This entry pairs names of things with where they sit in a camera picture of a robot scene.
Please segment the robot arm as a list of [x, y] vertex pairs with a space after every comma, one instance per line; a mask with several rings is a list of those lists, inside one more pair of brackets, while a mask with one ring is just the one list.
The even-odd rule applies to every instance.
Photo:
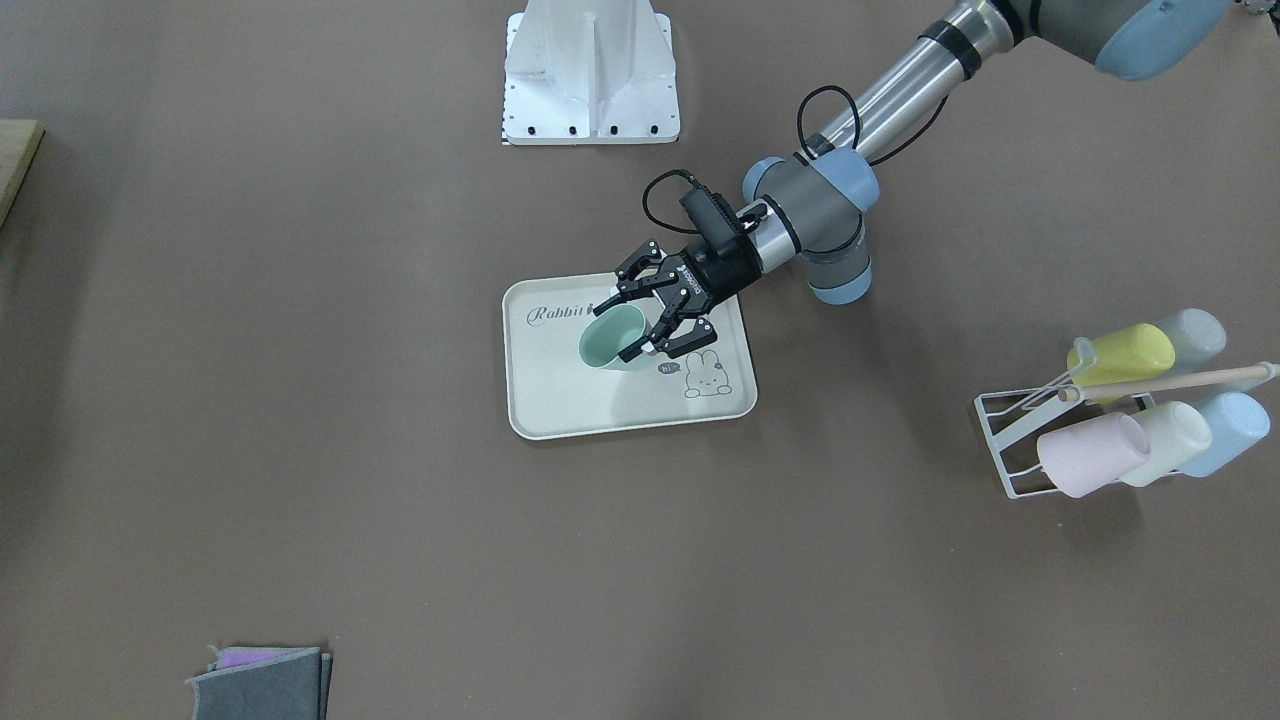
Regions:
[[596, 315], [654, 297], [660, 315], [620, 346], [625, 366], [644, 354], [682, 357], [716, 341], [710, 311], [792, 259], [826, 304], [860, 299], [870, 286], [867, 213], [881, 188], [872, 154], [887, 160], [914, 142], [950, 94], [992, 56], [1042, 38], [1128, 81], [1178, 64], [1221, 22], [1226, 1], [959, 1], [822, 131], [797, 132], [800, 151], [755, 163], [733, 208], [694, 174], [681, 205], [690, 241], [664, 252], [648, 241], [616, 269]]

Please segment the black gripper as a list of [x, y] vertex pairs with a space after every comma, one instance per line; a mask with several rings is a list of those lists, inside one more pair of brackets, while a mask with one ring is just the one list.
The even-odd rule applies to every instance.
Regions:
[[762, 278], [760, 260], [750, 243], [733, 246], [724, 256], [699, 240], [677, 254], [663, 254], [650, 240], [614, 270], [613, 293], [591, 309], [600, 316], [612, 307], [657, 297], [663, 305], [653, 323], [645, 315], [623, 315], [618, 360], [635, 363], [643, 355], [682, 357], [680, 346], [708, 346], [717, 341], [710, 310]]

